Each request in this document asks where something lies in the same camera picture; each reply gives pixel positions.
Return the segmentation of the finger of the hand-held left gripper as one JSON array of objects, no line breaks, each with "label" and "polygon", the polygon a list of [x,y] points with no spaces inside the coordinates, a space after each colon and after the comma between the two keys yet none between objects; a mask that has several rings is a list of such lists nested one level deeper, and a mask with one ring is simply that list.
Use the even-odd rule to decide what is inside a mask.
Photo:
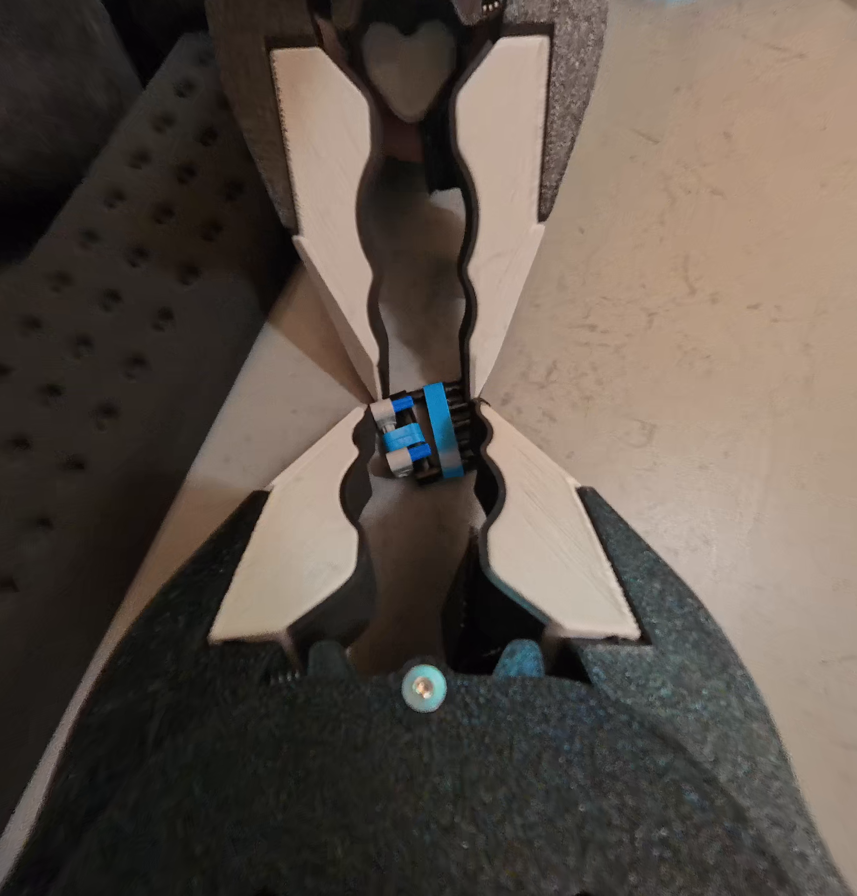
[{"label": "finger of the hand-held left gripper", "polygon": [[544,236],[539,189],[550,37],[487,43],[455,86],[455,158],[467,204],[460,336],[468,391],[483,391]]},{"label": "finger of the hand-held left gripper", "polygon": [[373,107],[318,46],[272,49],[270,63],[297,216],[292,241],[356,373],[381,399],[376,277],[358,219],[377,161]]}]

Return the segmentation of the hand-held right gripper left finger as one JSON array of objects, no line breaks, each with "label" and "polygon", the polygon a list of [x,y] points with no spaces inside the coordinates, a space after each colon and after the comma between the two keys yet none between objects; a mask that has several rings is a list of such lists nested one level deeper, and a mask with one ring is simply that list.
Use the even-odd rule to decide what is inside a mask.
[{"label": "hand-held right gripper left finger", "polygon": [[306,658],[322,641],[350,648],[376,608],[359,518],[371,498],[374,420],[356,406],[266,487],[209,644],[273,642]]}]

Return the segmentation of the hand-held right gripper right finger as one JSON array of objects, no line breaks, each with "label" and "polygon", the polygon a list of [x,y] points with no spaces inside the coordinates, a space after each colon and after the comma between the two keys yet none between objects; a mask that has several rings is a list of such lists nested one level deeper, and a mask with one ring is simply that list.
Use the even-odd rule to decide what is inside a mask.
[{"label": "hand-held right gripper right finger", "polygon": [[641,627],[579,482],[487,402],[475,410],[485,429],[476,478],[484,575],[558,638],[636,643]]}]

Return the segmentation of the grey and blue connector assembly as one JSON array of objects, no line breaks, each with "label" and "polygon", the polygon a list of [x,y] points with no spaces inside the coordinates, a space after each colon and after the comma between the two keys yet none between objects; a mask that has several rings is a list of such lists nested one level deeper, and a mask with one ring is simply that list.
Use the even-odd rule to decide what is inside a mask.
[{"label": "grey and blue connector assembly", "polygon": [[390,474],[405,478],[428,468],[432,449],[416,414],[416,401],[408,393],[379,399],[369,405]]}]

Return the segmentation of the blue beam with black pins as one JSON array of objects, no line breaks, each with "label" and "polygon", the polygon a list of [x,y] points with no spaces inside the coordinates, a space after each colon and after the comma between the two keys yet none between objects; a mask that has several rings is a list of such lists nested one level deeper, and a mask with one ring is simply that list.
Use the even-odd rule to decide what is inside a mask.
[{"label": "blue beam with black pins", "polygon": [[462,381],[441,381],[411,392],[426,413],[433,448],[416,462],[420,486],[465,476],[477,466],[474,447],[474,401]]}]

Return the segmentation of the grey desk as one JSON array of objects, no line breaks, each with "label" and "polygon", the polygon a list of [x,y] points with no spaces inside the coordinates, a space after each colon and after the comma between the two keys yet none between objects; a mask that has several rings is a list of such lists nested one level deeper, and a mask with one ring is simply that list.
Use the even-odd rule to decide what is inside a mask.
[{"label": "grey desk", "polygon": [[[857,2],[609,2],[597,85],[484,396],[596,488],[751,671],[857,894]],[[376,185],[390,374],[455,374],[463,205]],[[0,836],[26,842],[130,624],[255,487],[358,402],[308,276],[273,306]],[[440,643],[462,479],[373,478],[367,673]]]}]

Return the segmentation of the dark dimpled mat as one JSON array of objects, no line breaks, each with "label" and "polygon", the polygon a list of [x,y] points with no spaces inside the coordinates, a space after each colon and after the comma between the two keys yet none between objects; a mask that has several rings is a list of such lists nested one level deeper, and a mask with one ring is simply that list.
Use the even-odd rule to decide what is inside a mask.
[{"label": "dark dimpled mat", "polygon": [[296,265],[190,32],[0,294],[0,818]]}]

